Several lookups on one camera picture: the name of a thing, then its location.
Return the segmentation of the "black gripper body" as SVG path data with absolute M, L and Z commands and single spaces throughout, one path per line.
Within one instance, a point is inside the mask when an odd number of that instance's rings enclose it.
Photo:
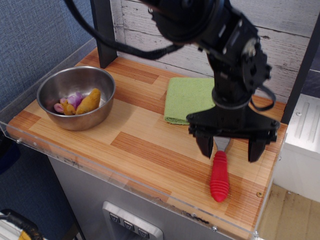
M 278 137 L 280 123 L 252 110 L 248 105 L 238 109 L 225 109 L 220 106 L 190 113 L 189 133 L 200 145 L 210 145 L 215 136 L 241 138 L 249 141 L 270 144 Z

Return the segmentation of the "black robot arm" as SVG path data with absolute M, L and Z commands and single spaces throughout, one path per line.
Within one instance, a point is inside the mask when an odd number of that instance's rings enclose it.
M 276 141 L 280 123 L 262 115 L 252 96 L 265 92 L 271 66 L 256 27 L 228 0 L 147 0 L 159 32 L 176 45 L 197 45 L 214 72 L 214 107 L 187 115 L 203 155 L 212 154 L 214 137 L 248 140 L 248 161 L 256 162 L 266 145 Z

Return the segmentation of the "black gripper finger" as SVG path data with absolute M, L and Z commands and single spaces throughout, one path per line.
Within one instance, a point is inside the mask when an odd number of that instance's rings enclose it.
M 195 138 L 201 153 L 205 157 L 210 159 L 212 156 L 212 151 L 214 146 L 214 137 L 212 135 L 209 135 L 209 136 L 197 135 Z
M 248 141 L 248 161 L 254 163 L 258 161 L 265 150 L 266 141 L 263 139 L 249 139 Z

